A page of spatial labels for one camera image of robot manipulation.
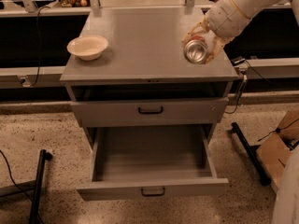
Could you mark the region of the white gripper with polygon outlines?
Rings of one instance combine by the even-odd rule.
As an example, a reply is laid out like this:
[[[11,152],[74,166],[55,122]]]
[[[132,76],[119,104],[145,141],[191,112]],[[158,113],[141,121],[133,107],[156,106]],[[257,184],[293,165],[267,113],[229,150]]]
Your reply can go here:
[[[239,36],[250,22],[251,18],[238,7],[234,0],[219,0],[207,12],[206,18],[197,22],[182,37],[181,42],[186,43],[189,38],[206,34],[210,29],[216,36],[209,46],[206,59],[209,63],[233,40],[232,37]]]

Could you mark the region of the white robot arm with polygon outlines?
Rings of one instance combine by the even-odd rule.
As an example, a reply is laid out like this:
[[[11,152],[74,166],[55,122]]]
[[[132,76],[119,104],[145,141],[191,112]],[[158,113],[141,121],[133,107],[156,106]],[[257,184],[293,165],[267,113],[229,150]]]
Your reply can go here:
[[[264,8],[280,0],[218,0],[182,38],[185,59],[206,64],[239,36]],[[299,22],[298,0],[288,0]],[[299,224],[299,148],[288,158],[280,181],[271,224]]]

